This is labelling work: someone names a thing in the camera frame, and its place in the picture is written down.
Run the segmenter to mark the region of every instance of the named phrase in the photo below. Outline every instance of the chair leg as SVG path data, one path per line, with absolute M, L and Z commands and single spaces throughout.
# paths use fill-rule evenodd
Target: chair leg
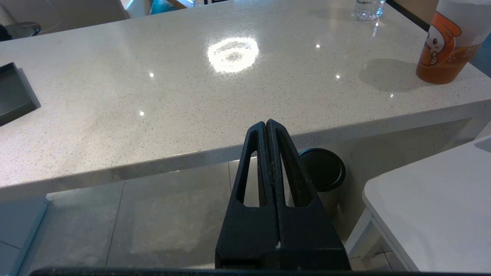
M 368 208 L 365 208 L 348 240 L 344 244 L 348 257 L 358 257 L 357 253 L 360 245 L 365 242 L 366 238 L 371 232 L 371 229 L 374 228 L 373 223 L 371 223 L 372 217 L 372 213 L 368 211 Z

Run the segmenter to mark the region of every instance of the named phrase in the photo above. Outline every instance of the gray floor tile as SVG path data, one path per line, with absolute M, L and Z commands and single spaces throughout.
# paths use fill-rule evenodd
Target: gray floor tile
M 126 181 L 107 267 L 201 267 L 230 198 L 227 163 Z
M 407 271 L 394 252 L 386 252 L 385 256 L 393 271 Z
M 376 254 L 370 260 L 361 260 L 360 257 L 350 259 L 351 269 L 354 271 L 392 271 L 384 253 Z
M 46 266 L 103 267 L 124 182 L 52 193 L 19 271 Z

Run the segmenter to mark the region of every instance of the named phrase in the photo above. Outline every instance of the table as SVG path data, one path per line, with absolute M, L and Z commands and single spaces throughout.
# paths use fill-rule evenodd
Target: table
M 479 133 L 491 79 L 421 81 L 425 31 L 354 4 L 226 1 L 0 43 L 41 105 L 0 128 L 0 200 L 236 160 L 269 118 L 297 148 L 464 118 Z
M 376 229 L 410 271 L 489 273 L 489 164 L 491 136 L 371 179 L 347 253 Z

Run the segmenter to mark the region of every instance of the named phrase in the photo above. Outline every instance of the trash can lid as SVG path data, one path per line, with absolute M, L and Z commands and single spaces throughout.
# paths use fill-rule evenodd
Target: trash can lid
M 341 185 L 346 167 L 335 153 L 323 148 L 308 148 L 300 152 L 300 159 L 318 192 L 329 192 Z

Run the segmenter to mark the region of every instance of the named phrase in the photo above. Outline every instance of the iced tea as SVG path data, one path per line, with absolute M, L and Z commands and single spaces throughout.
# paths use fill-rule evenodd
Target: iced tea
M 456 47 L 446 61 L 432 67 L 425 66 L 419 62 L 416 75 L 429 83 L 450 83 L 457 77 L 462 68 L 477 53 L 480 47 L 481 44 L 469 47 Z

